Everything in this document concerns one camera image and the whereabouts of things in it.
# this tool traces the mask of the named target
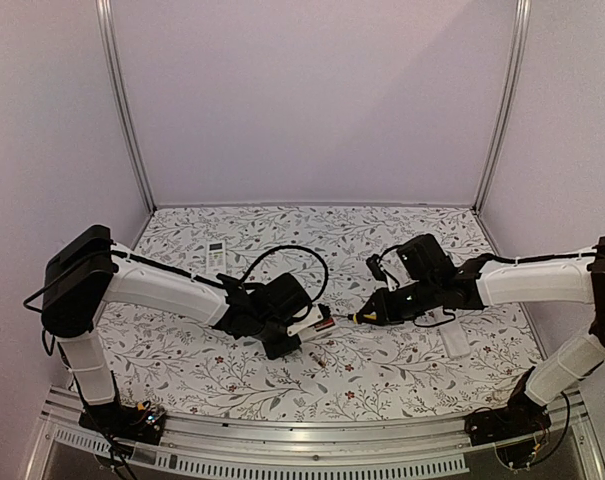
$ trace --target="white panel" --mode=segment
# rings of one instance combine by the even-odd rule
[[[567,251],[605,234],[605,0],[534,2],[486,218],[507,255]],[[531,311],[549,351],[593,320],[580,305]],[[605,368],[582,393],[605,456]]]
[[[472,203],[514,2],[113,8],[159,204]]]
[[[91,1],[0,1],[0,479],[16,479],[61,370],[22,300],[91,223],[130,242],[145,217]]]

